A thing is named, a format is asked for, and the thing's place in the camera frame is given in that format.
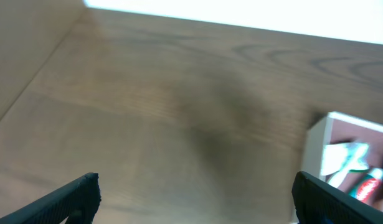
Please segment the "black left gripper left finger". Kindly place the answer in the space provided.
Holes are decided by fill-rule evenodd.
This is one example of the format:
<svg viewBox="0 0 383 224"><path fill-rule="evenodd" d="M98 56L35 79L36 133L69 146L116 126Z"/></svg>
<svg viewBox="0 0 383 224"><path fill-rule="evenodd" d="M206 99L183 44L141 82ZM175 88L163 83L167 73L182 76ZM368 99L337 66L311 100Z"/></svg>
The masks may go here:
<svg viewBox="0 0 383 224"><path fill-rule="evenodd" d="M0 218L0 224L91 224L101 200L98 174L89 172Z"/></svg>

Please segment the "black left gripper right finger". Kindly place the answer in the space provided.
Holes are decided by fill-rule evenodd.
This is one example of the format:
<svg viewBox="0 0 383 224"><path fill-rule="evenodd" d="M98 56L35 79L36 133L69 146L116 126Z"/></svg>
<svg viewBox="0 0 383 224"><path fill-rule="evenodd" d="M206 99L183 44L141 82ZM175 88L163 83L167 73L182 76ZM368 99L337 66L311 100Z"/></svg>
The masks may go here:
<svg viewBox="0 0 383 224"><path fill-rule="evenodd" d="M292 186L299 224L383 224L383 212L299 171Z"/></svg>

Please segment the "green white soap packet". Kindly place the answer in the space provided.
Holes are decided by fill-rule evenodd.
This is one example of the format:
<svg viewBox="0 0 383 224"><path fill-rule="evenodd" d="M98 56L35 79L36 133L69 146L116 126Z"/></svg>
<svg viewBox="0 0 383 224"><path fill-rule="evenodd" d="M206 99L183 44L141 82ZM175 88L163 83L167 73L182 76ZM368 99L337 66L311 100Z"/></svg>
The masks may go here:
<svg viewBox="0 0 383 224"><path fill-rule="evenodd" d="M323 149L320 175L340 171L350 160L350 143L328 144Z"/></svg>

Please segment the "red green toothpaste tube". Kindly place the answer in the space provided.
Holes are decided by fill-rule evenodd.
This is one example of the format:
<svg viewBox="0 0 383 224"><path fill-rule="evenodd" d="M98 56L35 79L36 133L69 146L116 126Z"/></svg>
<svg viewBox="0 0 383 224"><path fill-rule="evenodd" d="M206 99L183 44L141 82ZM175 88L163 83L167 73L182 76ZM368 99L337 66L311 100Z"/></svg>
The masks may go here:
<svg viewBox="0 0 383 224"><path fill-rule="evenodd" d="M383 169L372 168L355 186L351 188L348 195L363 203L367 203L382 182Z"/></svg>

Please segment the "green white toothbrush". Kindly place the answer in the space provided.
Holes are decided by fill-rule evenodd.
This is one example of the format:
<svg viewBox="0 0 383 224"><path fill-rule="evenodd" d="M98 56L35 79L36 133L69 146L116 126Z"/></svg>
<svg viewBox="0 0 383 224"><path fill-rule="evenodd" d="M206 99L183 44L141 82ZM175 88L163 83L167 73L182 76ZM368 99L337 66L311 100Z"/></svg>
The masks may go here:
<svg viewBox="0 0 383 224"><path fill-rule="evenodd" d="M352 142L346 146L347 156L340 169L328 180L328 184L338 188L350 171L364 172L369 169L366 162L366 155L369 152L369 145L363 142Z"/></svg>

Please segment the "white box with pink interior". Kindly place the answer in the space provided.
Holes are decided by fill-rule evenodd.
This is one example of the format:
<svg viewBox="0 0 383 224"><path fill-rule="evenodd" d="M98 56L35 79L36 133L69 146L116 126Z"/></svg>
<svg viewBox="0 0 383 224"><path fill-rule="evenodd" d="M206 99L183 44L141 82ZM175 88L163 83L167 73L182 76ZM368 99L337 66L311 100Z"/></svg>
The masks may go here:
<svg viewBox="0 0 383 224"><path fill-rule="evenodd" d="M364 172L350 171L343 183L337 188L348 192L372 168L383 169L383 125L339 112L330 112L318 121L308 132L301 170L326 182L335 174L320 175L323 149L328 144L363 142L369 145L366 162L369 169ZM383 212L383 182L365 203Z"/></svg>

